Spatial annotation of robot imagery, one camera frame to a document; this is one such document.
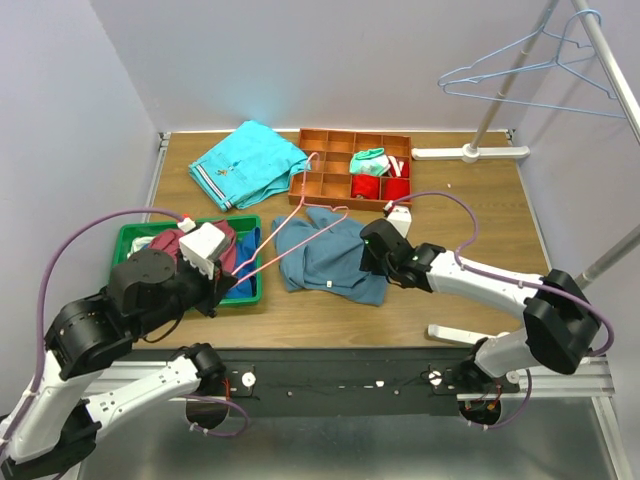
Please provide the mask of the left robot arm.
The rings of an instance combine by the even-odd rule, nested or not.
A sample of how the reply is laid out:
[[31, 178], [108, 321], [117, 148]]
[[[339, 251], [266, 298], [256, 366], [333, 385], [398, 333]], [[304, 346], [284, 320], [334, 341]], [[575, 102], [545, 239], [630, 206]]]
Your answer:
[[44, 336], [39, 386], [1, 425], [7, 479], [63, 474], [81, 463], [124, 421], [182, 395], [222, 392], [225, 366], [208, 343], [182, 348], [159, 371], [117, 390], [86, 396], [87, 387], [135, 342], [191, 309], [212, 317], [235, 276], [215, 262], [210, 274], [149, 250], [114, 267], [98, 293], [65, 305]]

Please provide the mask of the blue tank top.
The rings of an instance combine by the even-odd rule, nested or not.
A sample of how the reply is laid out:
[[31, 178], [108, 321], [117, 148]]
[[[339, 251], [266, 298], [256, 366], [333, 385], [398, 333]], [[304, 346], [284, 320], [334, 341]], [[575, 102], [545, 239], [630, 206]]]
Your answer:
[[[306, 215], [305, 219], [294, 217], [275, 237], [273, 242], [277, 255], [342, 216], [323, 208], [308, 208]], [[284, 219], [283, 216], [275, 218], [271, 224], [272, 231]], [[364, 249], [360, 232], [363, 228], [362, 223], [348, 217], [282, 258], [279, 269], [286, 290], [320, 290], [360, 304], [382, 305], [388, 287], [386, 279], [360, 270]]]

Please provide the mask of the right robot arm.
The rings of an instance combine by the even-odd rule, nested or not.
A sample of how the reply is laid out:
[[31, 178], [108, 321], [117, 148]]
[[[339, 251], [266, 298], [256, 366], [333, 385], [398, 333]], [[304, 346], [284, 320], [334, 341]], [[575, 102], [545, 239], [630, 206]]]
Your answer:
[[573, 374], [594, 355], [591, 344], [602, 321], [567, 273], [525, 275], [471, 262], [441, 246], [412, 246], [387, 219], [365, 226], [360, 267], [404, 289], [458, 295], [507, 313], [522, 322], [501, 337], [482, 337], [456, 366], [444, 369], [444, 383], [466, 392], [485, 390], [511, 371], [542, 366]]

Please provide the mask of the pink wire hanger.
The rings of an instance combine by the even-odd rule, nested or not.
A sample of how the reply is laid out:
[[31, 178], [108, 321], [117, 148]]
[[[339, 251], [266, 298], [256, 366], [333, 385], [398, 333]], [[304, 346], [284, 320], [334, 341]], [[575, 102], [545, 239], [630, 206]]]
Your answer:
[[263, 270], [267, 269], [268, 267], [270, 267], [271, 265], [275, 264], [276, 262], [280, 261], [282, 258], [290, 255], [292, 252], [294, 252], [295, 250], [299, 249], [300, 247], [308, 244], [309, 242], [311, 242], [312, 240], [314, 240], [315, 238], [319, 237], [321, 234], [329, 231], [331, 228], [333, 228], [334, 226], [340, 224], [341, 222], [343, 222], [344, 220], [346, 220], [349, 216], [350, 210], [347, 206], [345, 205], [339, 205], [336, 207], [331, 207], [328, 205], [321, 205], [321, 204], [317, 204], [317, 203], [311, 203], [308, 199], [307, 199], [307, 195], [306, 195], [306, 185], [307, 185], [307, 177], [309, 175], [309, 172], [311, 171], [310, 167], [311, 164], [315, 161], [319, 159], [319, 153], [317, 151], [313, 151], [306, 159], [303, 170], [302, 170], [302, 181], [301, 181], [301, 192], [300, 192], [300, 199], [298, 204], [296, 205], [296, 207], [293, 209], [293, 211], [283, 220], [283, 222], [275, 229], [272, 231], [272, 233], [256, 248], [254, 255], [247, 260], [246, 262], [244, 262], [241, 266], [239, 266], [238, 268], [236, 268], [232, 274], [234, 277], [237, 277], [238, 273], [240, 272], [240, 270], [247, 264], [251, 263], [252, 261], [257, 259], [258, 254], [269, 244], [271, 243], [275, 237], [280, 233], [280, 231], [286, 226], [288, 225], [291, 220], [298, 214], [298, 212], [303, 208], [303, 207], [309, 207], [309, 208], [323, 208], [323, 209], [328, 209], [330, 212], [332, 213], [336, 213], [338, 211], [342, 212], [342, 216], [339, 217], [337, 220], [335, 220], [333, 223], [329, 224], [328, 226], [322, 228], [321, 230], [319, 230], [317, 233], [307, 237], [306, 239], [300, 241], [299, 243], [297, 243], [296, 245], [292, 246], [291, 248], [289, 248], [288, 250], [284, 251], [281, 255], [276, 256], [274, 259], [266, 262], [265, 264], [261, 265], [260, 267], [256, 267], [254, 270], [252, 270], [251, 272], [248, 272], [246, 275], [239, 277], [237, 282], [236, 282], [236, 286], [239, 286], [241, 284], [244, 284], [245, 282], [247, 282], [250, 278], [256, 277], [258, 273], [261, 273]]

